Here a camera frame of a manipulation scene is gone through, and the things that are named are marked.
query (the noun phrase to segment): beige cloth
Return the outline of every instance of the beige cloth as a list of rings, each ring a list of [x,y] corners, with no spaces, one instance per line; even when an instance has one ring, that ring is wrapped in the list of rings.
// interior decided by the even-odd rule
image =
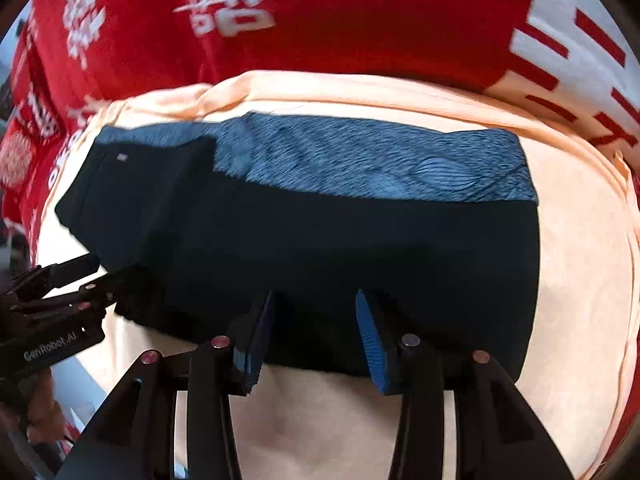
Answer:
[[[38,263],[86,252],[54,207],[102,126],[176,120],[221,121],[249,111],[374,118],[441,132],[499,126],[520,136],[540,197],[540,286],[518,388],[576,478],[588,478],[619,424],[636,365],[640,214],[630,175],[566,127],[491,98],[439,86],[364,75],[250,72],[214,87],[196,85],[114,102],[73,147],[43,213]],[[165,355],[193,346],[115,317],[106,339],[79,359],[110,391],[145,349]],[[447,417],[451,422],[451,398]],[[176,449],[185,458],[185,397],[178,398]],[[247,478],[384,479],[399,399],[369,380],[267,366],[247,399],[232,398]],[[455,464],[447,424],[446,478]]]

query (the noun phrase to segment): red stripe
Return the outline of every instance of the red stripe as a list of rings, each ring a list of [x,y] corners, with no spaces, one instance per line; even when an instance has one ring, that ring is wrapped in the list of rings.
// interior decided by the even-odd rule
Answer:
[[[620,92],[618,92],[617,89],[614,88],[611,91],[611,97],[613,97],[618,102],[618,104],[620,104],[620,106],[622,106],[626,110],[626,112],[634,118],[636,123],[640,124],[640,112],[638,112],[638,110],[636,110],[634,106],[629,101],[627,101]]]
[[[604,50],[611,54],[620,65],[625,65],[626,54],[617,46],[609,35],[602,30],[596,23],[580,9],[575,9],[575,25],[581,28],[593,41],[599,44]]]
[[[607,114],[600,112],[596,116],[593,117],[596,119],[602,126],[604,126],[607,130],[610,130],[613,135],[597,137],[596,139],[591,139],[590,143],[594,146],[601,146],[603,144],[609,144],[616,139],[623,139],[630,146],[635,146],[638,143],[638,139],[634,136],[629,135],[622,126],[620,126],[616,121],[614,121]]]
[[[549,72],[542,70],[539,66],[515,54],[511,55],[509,68],[516,74],[520,74],[550,92],[552,92],[559,83],[558,78],[552,76]]]
[[[545,34],[538,28],[535,28],[533,25],[529,23],[525,23],[519,29],[524,32],[527,36],[531,36],[532,38],[538,40],[540,43],[545,44],[552,50],[555,50],[562,57],[569,57],[569,49],[565,47],[559,41],[554,40],[551,36]]]
[[[549,110],[555,112],[556,114],[561,116],[563,119],[569,121],[570,123],[573,123],[578,118],[566,108],[562,108],[560,105],[557,105],[556,103],[552,103],[551,101],[547,101],[542,97],[537,97],[535,95],[528,95],[525,97],[525,99],[538,103],[539,105],[542,105],[545,108],[549,108]]]

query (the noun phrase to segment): cream-colored sheet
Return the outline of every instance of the cream-colored sheet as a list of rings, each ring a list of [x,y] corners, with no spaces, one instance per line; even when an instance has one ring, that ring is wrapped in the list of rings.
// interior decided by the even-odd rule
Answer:
[[[517,385],[574,476],[590,476],[618,426],[636,364],[640,214],[621,159],[607,160],[571,131],[519,108],[403,80],[288,72],[251,72],[215,87],[115,102],[91,120],[50,194],[38,263],[86,252],[53,209],[102,126],[221,121],[248,111],[375,118],[442,132],[500,126],[520,136],[540,197],[541,261],[536,317]],[[104,329],[106,340],[79,359],[107,391],[143,350],[172,354],[193,347],[111,310]],[[176,447],[184,459],[184,396],[179,401]],[[267,366],[251,396],[232,399],[232,415],[248,478],[383,479],[399,399],[380,397],[368,380]],[[449,434],[449,477],[452,438]]]

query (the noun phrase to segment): black fabric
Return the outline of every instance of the black fabric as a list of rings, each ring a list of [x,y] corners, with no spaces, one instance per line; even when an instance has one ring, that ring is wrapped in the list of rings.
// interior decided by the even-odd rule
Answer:
[[[210,137],[94,144],[58,203],[107,270],[140,262],[166,283],[161,310],[128,317],[203,342],[274,288],[285,301],[268,362],[366,376],[354,296],[368,286],[394,297],[418,334],[485,349],[518,377],[538,292],[535,202],[294,192],[213,172],[215,152]]]

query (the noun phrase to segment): silver screw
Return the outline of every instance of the silver screw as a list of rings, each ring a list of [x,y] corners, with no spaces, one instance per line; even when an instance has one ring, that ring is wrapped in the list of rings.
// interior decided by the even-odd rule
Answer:
[[[145,365],[152,365],[153,363],[158,361],[159,357],[160,357],[160,354],[157,351],[155,351],[155,350],[147,350],[146,352],[144,352],[140,356],[140,360]]]
[[[415,334],[404,334],[400,341],[404,346],[408,346],[409,348],[413,348],[420,344],[420,338]]]
[[[231,344],[231,339],[226,335],[217,335],[211,340],[213,348],[226,348]]]
[[[478,364],[485,365],[491,360],[491,356],[484,350],[476,350],[474,352],[474,361]]]

